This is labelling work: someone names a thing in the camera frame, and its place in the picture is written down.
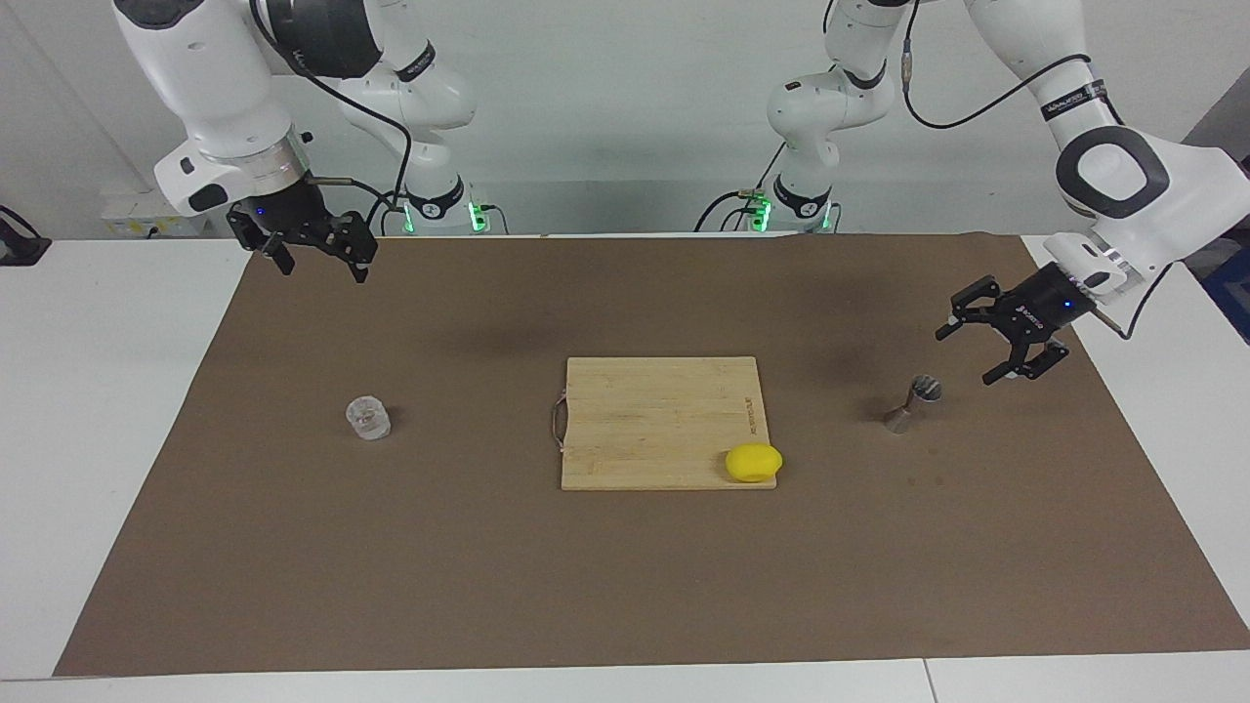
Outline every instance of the cutting board handle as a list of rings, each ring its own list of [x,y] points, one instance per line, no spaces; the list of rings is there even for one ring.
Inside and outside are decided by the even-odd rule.
[[[560,427],[560,408],[565,409],[564,413],[564,428]],[[555,440],[555,445],[560,448],[560,453],[564,453],[564,438],[569,433],[569,390],[561,390],[560,398],[556,399],[555,405],[551,407],[551,439]]]

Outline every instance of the black device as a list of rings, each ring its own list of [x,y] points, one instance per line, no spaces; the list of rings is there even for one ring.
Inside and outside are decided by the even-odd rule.
[[[991,303],[974,308],[979,300]],[[1058,264],[1049,264],[1006,293],[994,276],[985,276],[951,296],[950,306],[951,321],[938,330],[938,341],[972,323],[992,326],[1011,344],[1008,360],[981,377],[985,385],[992,385],[1012,374],[1036,380],[1068,358],[1071,353],[1068,345],[1051,336],[1092,311],[1096,304]],[[1042,345],[1042,350],[1030,359],[1029,352],[1035,345]]]
[[[18,234],[18,230],[12,225],[0,218],[0,241],[9,248],[9,254],[0,256],[0,266],[34,266],[44,258],[44,253],[52,245],[52,240],[39,236],[35,228],[30,226],[26,220],[21,219],[12,210],[0,208],[0,211],[11,216],[14,221],[30,230],[30,234],[34,235],[30,238]]]

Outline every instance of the cable connector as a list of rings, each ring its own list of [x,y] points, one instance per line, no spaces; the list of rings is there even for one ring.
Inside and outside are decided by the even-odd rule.
[[[914,66],[914,59],[911,55],[911,40],[905,39],[902,41],[902,91],[911,93],[911,71]]]

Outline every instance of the electrical outlet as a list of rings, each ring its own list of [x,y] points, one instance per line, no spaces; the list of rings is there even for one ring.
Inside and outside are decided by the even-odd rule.
[[[184,218],[159,191],[105,195],[100,213],[109,234],[119,239],[202,236],[208,218]]]

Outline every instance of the white wall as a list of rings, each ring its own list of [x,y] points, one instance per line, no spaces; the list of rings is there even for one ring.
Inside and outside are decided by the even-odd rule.
[[[145,175],[181,141],[129,58],[109,0],[0,3]],[[441,60],[482,98],[478,120],[449,140],[514,230],[628,231],[689,229],[711,198],[754,185],[778,144],[764,116],[769,91],[828,68],[822,10],[822,0],[431,0],[424,16]],[[1168,139],[1181,140],[1250,65],[1245,0],[1101,0],[1086,14],[1120,111]],[[1011,85],[958,0],[924,6],[916,51],[915,99],[934,119],[961,116]],[[275,80],[299,126],[318,135],[318,173],[394,179],[394,160],[329,98],[299,79]],[[1080,224],[1054,186],[1055,146],[1028,95],[952,133],[924,130],[896,110],[839,143],[844,230]],[[90,189],[94,178],[84,171],[76,183]],[[365,200],[335,193],[332,204]]]
[[[1185,139],[1196,146],[1219,146],[1238,159],[1250,155],[1250,70],[1216,103]]]
[[[145,189],[9,0],[0,0],[0,203],[45,236],[100,236],[100,193]]]

